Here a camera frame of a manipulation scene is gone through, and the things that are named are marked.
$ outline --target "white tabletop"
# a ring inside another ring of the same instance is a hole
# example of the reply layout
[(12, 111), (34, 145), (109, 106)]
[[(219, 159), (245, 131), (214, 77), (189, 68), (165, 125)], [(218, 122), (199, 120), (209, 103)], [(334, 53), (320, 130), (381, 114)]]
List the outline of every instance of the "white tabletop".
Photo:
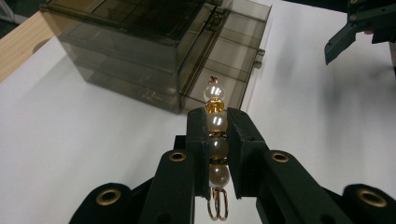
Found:
[[(324, 46), (345, 22), (342, 13), (274, 2), (246, 111), (271, 149), (293, 154), (323, 187), (342, 193), (363, 183), (396, 198), (389, 46), (358, 35), (326, 66)], [(0, 220), (67, 223), (96, 187), (151, 178), (185, 131), (186, 115), (86, 83), (53, 38), (0, 84)], [(254, 199), (228, 191), (225, 223), (261, 223)], [(205, 200), (195, 208), (195, 223), (209, 223)]]

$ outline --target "jewelry charm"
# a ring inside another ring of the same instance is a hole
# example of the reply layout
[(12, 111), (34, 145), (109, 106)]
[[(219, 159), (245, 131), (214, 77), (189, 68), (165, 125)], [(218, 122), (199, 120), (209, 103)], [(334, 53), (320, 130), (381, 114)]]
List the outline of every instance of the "jewelry charm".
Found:
[[(228, 127), (227, 112), (224, 110), (224, 89), (218, 79), (211, 77), (204, 91), (206, 100), (207, 128), (209, 130), (209, 187), (210, 197), (207, 201), (207, 210), (212, 220), (225, 221), (228, 216), (227, 192), (224, 187), (230, 181), (230, 172), (227, 167), (228, 144), (226, 131)], [(221, 214), (221, 194), (224, 201), (224, 214)], [(211, 200), (215, 204), (215, 215), (212, 213)]]

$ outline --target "pearl bead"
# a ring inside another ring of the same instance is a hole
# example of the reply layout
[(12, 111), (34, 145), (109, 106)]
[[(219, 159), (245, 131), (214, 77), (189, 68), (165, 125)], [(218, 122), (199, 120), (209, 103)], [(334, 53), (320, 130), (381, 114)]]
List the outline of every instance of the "pearl bead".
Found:
[(209, 187), (222, 189), (230, 181), (230, 172), (227, 165), (209, 165)]
[(228, 127), (227, 112), (206, 113), (207, 129), (210, 132), (226, 132)]
[(210, 159), (220, 160), (227, 158), (228, 155), (228, 143), (223, 137), (211, 137), (209, 138), (209, 153)]
[(204, 91), (204, 99), (224, 99), (224, 88), (219, 83), (210, 83)]

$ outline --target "earring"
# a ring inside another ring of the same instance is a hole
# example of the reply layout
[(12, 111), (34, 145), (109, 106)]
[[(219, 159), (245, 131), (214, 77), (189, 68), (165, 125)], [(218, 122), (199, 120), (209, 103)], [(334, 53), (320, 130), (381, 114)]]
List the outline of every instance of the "earring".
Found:
[[(230, 181), (227, 166), (227, 112), (224, 110), (224, 88), (216, 77), (211, 77), (204, 91), (207, 128), (209, 131), (209, 187), (207, 211), (212, 220), (225, 221), (228, 216), (227, 192), (224, 187)], [(221, 194), (224, 201), (224, 214), (221, 214)], [(212, 213), (211, 201), (215, 204), (215, 215)]]

